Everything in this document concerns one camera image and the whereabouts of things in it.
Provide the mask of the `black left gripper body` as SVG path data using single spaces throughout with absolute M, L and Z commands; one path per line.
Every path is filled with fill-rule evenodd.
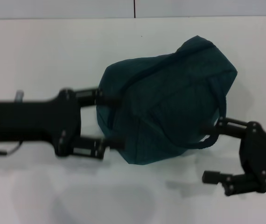
M 0 142 L 45 141 L 57 156 L 69 156 L 80 127 L 80 106 L 70 89 L 46 101 L 0 101 Z

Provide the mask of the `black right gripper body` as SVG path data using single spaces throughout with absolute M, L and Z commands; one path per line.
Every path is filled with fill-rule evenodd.
M 260 184 L 266 184 L 266 131 L 260 123 L 246 124 L 239 157 L 244 172 L 253 175 Z

